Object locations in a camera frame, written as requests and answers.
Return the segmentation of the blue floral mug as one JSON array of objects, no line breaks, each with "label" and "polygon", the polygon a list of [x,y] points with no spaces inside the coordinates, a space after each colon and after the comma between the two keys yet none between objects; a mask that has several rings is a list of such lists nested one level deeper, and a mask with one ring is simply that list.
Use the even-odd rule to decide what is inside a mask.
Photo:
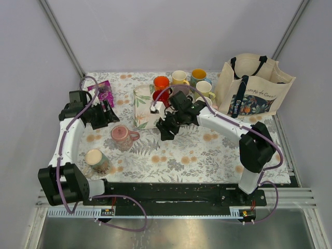
[{"label": "blue floral mug", "polygon": [[212,81],[207,78],[207,74],[206,74],[205,70],[203,70],[201,68],[194,69],[191,72],[191,76],[190,76],[190,81],[189,81],[190,86],[195,88],[196,84],[200,81],[206,81],[210,85],[212,85]]}]

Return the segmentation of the red mug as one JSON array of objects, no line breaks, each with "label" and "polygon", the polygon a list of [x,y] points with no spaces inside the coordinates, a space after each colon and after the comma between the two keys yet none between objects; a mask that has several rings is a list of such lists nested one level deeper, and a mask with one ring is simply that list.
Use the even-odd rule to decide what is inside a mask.
[{"label": "red mug", "polygon": [[159,94],[162,92],[162,90],[157,90],[153,93],[153,100],[154,101],[161,101],[165,107],[169,107],[170,106],[170,103],[169,103],[169,97],[170,97],[170,94],[168,91],[165,91],[160,97]]}]

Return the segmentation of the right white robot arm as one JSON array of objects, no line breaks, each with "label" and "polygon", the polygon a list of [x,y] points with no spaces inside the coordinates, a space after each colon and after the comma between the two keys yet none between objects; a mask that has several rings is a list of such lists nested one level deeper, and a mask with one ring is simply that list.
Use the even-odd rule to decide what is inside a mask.
[{"label": "right white robot arm", "polygon": [[264,166],[272,159],[276,146],[267,127],[261,123],[250,125],[228,117],[205,102],[192,100],[181,91],[170,98],[169,112],[162,101],[153,101],[152,114],[158,114],[156,127],[161,133],[161,140],[173,140],[181,126],[197,125],[215,130],[239,146],[240,162],[244,167],[238,183],[236,199],[241,205],[250,204],[254,191],[262,179]]}]

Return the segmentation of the yellow mug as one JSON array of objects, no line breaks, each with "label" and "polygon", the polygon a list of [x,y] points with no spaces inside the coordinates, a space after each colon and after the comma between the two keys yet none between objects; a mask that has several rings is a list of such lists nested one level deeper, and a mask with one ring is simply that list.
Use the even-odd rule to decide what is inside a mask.
[{"label": "yellow mug", "polygon": [[172,73],[172,85],[190,85],[186,72],[181,70],[174,71]]}]

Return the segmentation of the pink faceted mug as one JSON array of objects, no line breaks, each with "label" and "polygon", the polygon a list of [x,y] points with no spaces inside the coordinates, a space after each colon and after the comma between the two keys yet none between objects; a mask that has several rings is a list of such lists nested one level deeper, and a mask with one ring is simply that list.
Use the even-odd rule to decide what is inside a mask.
[{"label": "pink faceted mug", "polygon": [[200,96],[200,97],[198,97],[196,99],[196,102],[197,101],[204,102],[206,105],[209,105],[213,109],[218,109],[218,107],[216,105],[214,105],[213,102],[212,102],[212,100],[210,98],[208,98],[208,97],[204,97],[203,98],[203,97]]}]

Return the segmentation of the pink patterned mug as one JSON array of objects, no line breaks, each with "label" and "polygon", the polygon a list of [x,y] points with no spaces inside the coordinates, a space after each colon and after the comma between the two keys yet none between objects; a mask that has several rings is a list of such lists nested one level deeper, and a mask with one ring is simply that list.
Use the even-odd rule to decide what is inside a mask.
[{"label": "pink patterned mug", "polygon": [[124,125],[115,126],[110,134],[120,151],[130,150],[133,142],[140,138],[138,132],[131,131]]}]

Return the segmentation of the orange mug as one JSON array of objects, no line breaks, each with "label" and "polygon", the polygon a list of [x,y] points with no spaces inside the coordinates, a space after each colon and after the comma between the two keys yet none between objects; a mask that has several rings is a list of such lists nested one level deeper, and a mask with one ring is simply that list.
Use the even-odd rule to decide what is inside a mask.
[{"label": "orange mug", "polygon": [[170,81],[166,76],[157,76],[153,83],[155,91],[164,90],[170,86]]}]

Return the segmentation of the mauve purple mug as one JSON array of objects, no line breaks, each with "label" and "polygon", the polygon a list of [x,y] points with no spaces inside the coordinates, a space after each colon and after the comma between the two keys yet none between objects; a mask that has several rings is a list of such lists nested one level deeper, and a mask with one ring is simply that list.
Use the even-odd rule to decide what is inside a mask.
[{"label": "mauve purple mug", "polygon": [[187,85],[175,85],[172,90],[172,96],[175,96],[178,92],[182,92],[185,97],[188,97],[190,88]]}]

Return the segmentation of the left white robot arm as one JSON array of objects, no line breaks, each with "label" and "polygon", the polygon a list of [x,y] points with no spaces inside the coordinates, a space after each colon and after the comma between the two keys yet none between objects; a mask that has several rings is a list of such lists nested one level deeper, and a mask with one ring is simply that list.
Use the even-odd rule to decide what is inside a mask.
[{"label": "left white robot arm", "polygon": [[92,96],[87,91],[71,91],[67,103],[59,114],[60,134],[56,150],[49,165],[39,169],[38,180],[51,206],[63,201],[75,203],[93,197],[101,205],[112,201],[113,193],[105,188],[105,180],[89,181],[77,167],[80,139],[87,124],[94,130],[118,122],[107,101],[91,105]]}]

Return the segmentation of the light green mug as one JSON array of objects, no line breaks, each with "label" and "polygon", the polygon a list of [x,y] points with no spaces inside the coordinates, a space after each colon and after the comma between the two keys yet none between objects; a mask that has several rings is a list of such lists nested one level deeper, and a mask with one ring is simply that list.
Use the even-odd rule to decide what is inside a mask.
[{"label": "light green mug", "polygon": [[203,80],[197,82],[195,89],[196,89],[196,92],[194,94],[195,100],[200,96],[198,91],[201,92],[201,94],[204,97],[210,98],[211,100],[215,99],[215,94],[212,92],[212,85],[208,81]]}]

